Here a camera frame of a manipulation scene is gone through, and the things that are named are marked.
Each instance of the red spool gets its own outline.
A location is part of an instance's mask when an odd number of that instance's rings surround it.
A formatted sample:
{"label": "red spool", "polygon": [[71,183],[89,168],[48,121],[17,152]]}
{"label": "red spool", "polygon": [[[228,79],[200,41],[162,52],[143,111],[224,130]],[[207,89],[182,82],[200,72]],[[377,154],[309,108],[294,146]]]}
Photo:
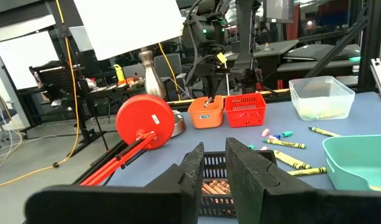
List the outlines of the red spool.
{"label": "red spool", "polygon": [[170,106],[154,95],[137,95],[128,99],[119,109],[116,128],[127,144],[135,142],[140,132],[154,131],[157,138],[150,149],[157,149],[170,140],[174,130],[174,115]]}

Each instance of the teal plastic tray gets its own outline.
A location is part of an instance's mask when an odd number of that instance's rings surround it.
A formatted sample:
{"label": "teal plastic tray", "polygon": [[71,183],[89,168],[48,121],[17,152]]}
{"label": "teal plastic tray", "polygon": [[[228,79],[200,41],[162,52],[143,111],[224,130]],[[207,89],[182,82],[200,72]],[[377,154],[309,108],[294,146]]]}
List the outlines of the teal plastic tray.
{"label": "teal plastic tray", "polygon": [[381,135],[333,137],[322,144],[337,190],[381,190]]}

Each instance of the whiteboard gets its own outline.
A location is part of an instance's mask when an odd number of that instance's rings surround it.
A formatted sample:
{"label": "whiteboard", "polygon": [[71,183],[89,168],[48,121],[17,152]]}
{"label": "whiteboard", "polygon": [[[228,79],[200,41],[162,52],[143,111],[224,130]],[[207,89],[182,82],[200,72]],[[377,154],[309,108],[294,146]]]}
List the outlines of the whiteboard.
{"label": "whiteboard", "polygon": [[90,39],[88,38],[87,31],[84,26],[69,27],[69,31],[72,33],[74,41],[77,44],[78,50],[81,52],[87,50],[93,50]]}
{"label": "whiteboard", "polygon": [[175,0],[74,0],[98,60],[181,35]]}
{"label": "whiteboard", "polygon": [[47,31],[0,42],[0,57],[17,90],[37,86],[30,66],[59,60]]}

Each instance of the clear plastic container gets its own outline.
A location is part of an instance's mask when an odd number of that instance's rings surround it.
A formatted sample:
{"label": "clear plastic container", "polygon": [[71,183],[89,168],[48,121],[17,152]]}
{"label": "clear plastic container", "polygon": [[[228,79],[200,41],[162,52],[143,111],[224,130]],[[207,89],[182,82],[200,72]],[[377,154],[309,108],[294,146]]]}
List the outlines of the clear plastic container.
{"label": "clear plastic container", "polygon": [[348,117],[355,92],[334,77],[302,78],[289,81],[291,101],[305,121]]}

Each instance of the floor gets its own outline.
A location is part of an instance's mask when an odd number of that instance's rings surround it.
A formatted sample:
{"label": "floor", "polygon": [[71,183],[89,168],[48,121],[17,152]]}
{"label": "floor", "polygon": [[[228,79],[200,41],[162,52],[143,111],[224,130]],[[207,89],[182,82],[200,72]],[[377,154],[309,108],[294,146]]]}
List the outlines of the floor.
{"label": "floor", "polygon": [[[107,119],[101,119],[100,121],[103,130],[114,130],[114,119],[111,120],[110,124]],[[35,141],[33,138],[48,134],[75,133],[73,123],[74,121],[67,121],[66,123],[48,124],[30,130],[28,136],[32,139],[24,140],[24,142],[29,142],[23,144],[0,167],[0,184],[28,172],[51,166],[54,162],[64,159],[72,149],[75,136],[42,138]],[[96,127],[96,122],[89,121],[87,125]],[[13,138],[14,142],[18,142],[18,136]],[[120,140],[117,133],[106,133],[105,138],[109,147],[113,147]],[[0,155],[8,150],[9,147],[0,149]],[[24,221],[24,203],[28,196],[50,185],[71,184],[89,168],[91,162],[103,154],[104,150],[102,138],[99,138],[58,169],[39,172],[0,187],[0,223],[22,223]]]}

